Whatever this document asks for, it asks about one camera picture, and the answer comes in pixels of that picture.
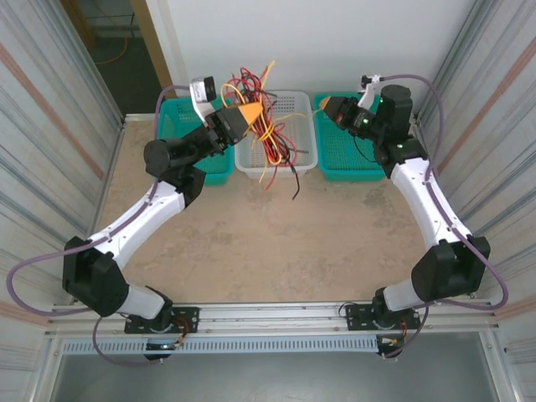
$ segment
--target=teal plastic basket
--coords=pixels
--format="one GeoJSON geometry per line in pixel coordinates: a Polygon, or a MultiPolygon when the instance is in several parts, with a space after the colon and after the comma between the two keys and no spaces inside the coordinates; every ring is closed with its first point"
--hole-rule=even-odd
{"type": "MultiPolygon", "coordinates": [[[[221,99],[212,102],[214,109],[221,107],[221,99]]],[[[162,103],[158,121],[158,138],[184,137],[199,127],[201,120],[192,106],[190,98],[169,99],[162,103]]],[[[207,173],[204,183],[207,186],[221,186],[227,182],[235,168],[235,150],[228,147],[224,155],[207,157],[196,163],[195,167],[207,173]]]]}
{"type": "MultiPolygon", "coordinates": [[[[320,102],[327,96],[355,96],[355,92],[338,92],[315,96],[314,110],[318,110],[320,102]]],[[[374,98],[372,112],[378,110],[379,95],[374,98]]],[[[374,182],[385,177],[384,170],[376,163],[369,162],[355,149],[353,138],[337,127],[325,113],[315,115],[317,131],[318,166],[330,182],[374,182]]],[[[356,138],[361,152],[371,161],[374,160],[372,142],[356,138]]]]}

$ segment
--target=white mesh basket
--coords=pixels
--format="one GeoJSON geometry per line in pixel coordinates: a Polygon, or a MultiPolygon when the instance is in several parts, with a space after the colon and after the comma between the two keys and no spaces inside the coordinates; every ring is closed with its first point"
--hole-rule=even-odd
{"type": "MultiPolygon", "coordinates": [[[[309,96],[295,90],[274,90],[271,93],[277,95],[277,102],[274,105],[275,119],[291,113],[307,115],[307,117],[290,116],[281,121],[285,123],[282,133],[294,142],[296,149],[299,151],[294,168],[298,175],[301,176],[307,170],[313,169],[318,163],[317,139],[315,137],[315,126],[312,122],[309,96]]],[[[250,133],[234,147],[234,164],[238,170],[247,174],[249,178],[260,178],[260,175],[265,170],[266,155],[263,146],[258,141],[255,141],[255,145],[251,149],[253,138],[254,135],[250,133]]],[[[266,176],[269,178],[273,172],[274,167],[268,167],[266,176]]],[[[293,178],[294,173],[289,167],[279,167],[277,177],[293,178]]]]}

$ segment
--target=black wire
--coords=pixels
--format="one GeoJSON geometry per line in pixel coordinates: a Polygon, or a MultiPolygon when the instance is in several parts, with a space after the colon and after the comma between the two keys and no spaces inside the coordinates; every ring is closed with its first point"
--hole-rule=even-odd
{"type": "Polygon", "coordinates": [[[296,176],[296,185],[298,187],[298,189],[296,190],[296,193],[292,196],[292,201],[294,201],[294,198],[296,198],[298,194],[300,193],[300,178],[298,177],[298,172],[296,171],[292,163],[291,163],[291,170],[294,173],[294,176],[296,176]]]}
{"type": "Polygon", "coordinates": [[[301,187],[300,187],[300,177],[298,176],[298,172],[296,171],[296,168],[294,167],[294,165],[291,163],[291,151],[293,151],[293,150],[288,146],[286,141],[283,138],[281,138],[280,136],[278,136],[277,134],[276,134],[276,140],[279,142],[280,146],[282,146],[283,148],[286,149],[285,159],[283,159],[283,160],[284,160],[285,163],[289,164],[289,166],[291,167],[292,172],[294,173],[294,176],[296,177],[297,190],[294,193],[294,195],[292,196],[292,201],[294,201],[296,199],[296,197],[298,196],[298,194],[300,193],[301,187]]]}
{"type": "Polygon", "coordinates": [[[365,157],[365,154],[362,153],[361,150],[359,149],[358,142],[356,141],[355,137],[352,136],[352,138],[353,138],[353,145],[355,145],[355,149],[358,150],[358,152],[361,154],[361,156],[364,157],[368,162],[375,163],[375,161],[371,161],[370,159],[365,157]]]}

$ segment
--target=white robotic arm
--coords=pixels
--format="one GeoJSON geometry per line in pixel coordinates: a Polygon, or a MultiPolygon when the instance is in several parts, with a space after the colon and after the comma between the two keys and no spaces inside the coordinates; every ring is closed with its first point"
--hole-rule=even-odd
{"type": "MultiPolygon", "coordinates": [[[[89,240],[103,237],[110,239],[95,247],[103,255],[112,254],[117,267],[122,270],[134,252],[147,240],[164,222],[179,214],[186,208],[184,196],[178,193],[171,184],[162,182],[152,193],[149,190],[137,203],[132,205],[118,220],[105,229],[93,234],[89,240]],[[131,219],[146,204],[146,208],[124,229],[110,237],[110,233],[131,219]]],[[[117,312],[133,314],[152,320],[162,310],[164,299],[156,292],[146,287],[128,286],[128,294],[117,312]]]]}
{"type": "Polygon", "coordinates": [[[74,237],[65,246],[68,250],[108,239],[64,258],[63,288],[103,317],[115,312],[140,317],[154,331],[168,327],[172,302],[158,291],[127,284],[121,270],[155,230],[201,193],[205,173],[194,164],[243,139],[262,112],[260,103],[215,111],[209,103],[216,96],[211,78],[193,81],[190,91],[203,125],[185,137],[145,146],[146,171],[157,179],[153,188],[113,224],[88,240],[74,237]]]}
{"type": "Polygon", "coordinates": [[[374,320],[381,327],[390,327],[412,307],[470,293],[480,286],[485,266],[452,232],[454,228],[482,255],[488,257],[490,248],[485,238],[474,238],[456,217],[433,173],[426,178],[428,155],[409,135],[413,107],[410,90],[401,85],[383,87],[377,112],[370,111],[382,81],[379,75],[363,76],[364,94],[360,100],[332,96],[322,102],[322,108],[339,128],[372,141],[375,161],[404,195],[425,241],[427,251],[411,277],[376,291],[374,320]],[[427,185],[437,200],[432,199],[427,185]]]}

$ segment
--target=metal panel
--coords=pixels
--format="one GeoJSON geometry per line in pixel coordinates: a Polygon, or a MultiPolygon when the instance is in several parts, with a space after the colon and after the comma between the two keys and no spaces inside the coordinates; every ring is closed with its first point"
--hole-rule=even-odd
{"type": "MultiPolygon", "coordinates": [[[[158,354],[147,350],[148,339],[114,338],[99,341],[106,354],[158,354]]],[[[184,339],[183,346],[168,350],[171,354],[207,353],[285,353],[285,352],[378,352],[374,335],[300,336],[300,337],[224,337],[184,339]]],[[[90,339],[65,342],[64,355],[96,354],[90,339]]]]}

